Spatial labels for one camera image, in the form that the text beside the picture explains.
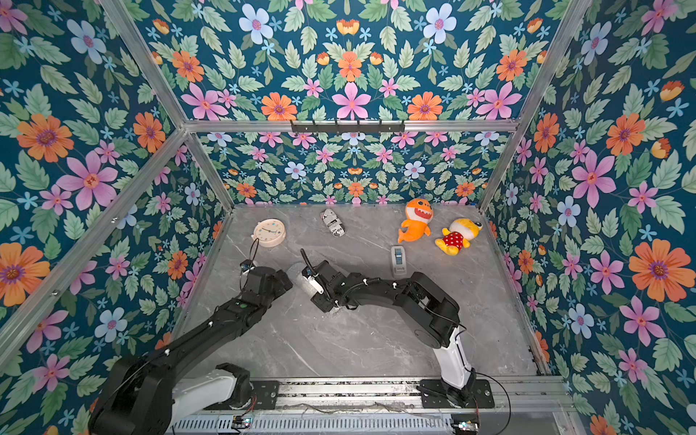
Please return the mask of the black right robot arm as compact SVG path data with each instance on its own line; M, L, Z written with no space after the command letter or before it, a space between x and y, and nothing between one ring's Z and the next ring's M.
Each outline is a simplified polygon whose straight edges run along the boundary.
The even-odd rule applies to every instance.
M329 262L307 264L300 285L324 313L345 308L380 306L394 310L414 335L433 349L440 365L440 384L449 403L463 407L473 399L477 373L465 355L459 304L422 272L389 280L342 274Z

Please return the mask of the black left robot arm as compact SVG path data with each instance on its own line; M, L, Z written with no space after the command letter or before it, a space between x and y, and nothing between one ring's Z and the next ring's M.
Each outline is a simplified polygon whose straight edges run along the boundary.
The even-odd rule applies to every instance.
M238 297L180 338L110 371L88 423L92 434L163 434L173 422L175 385L197 364L257 324L293 284L287 273L252 268Z

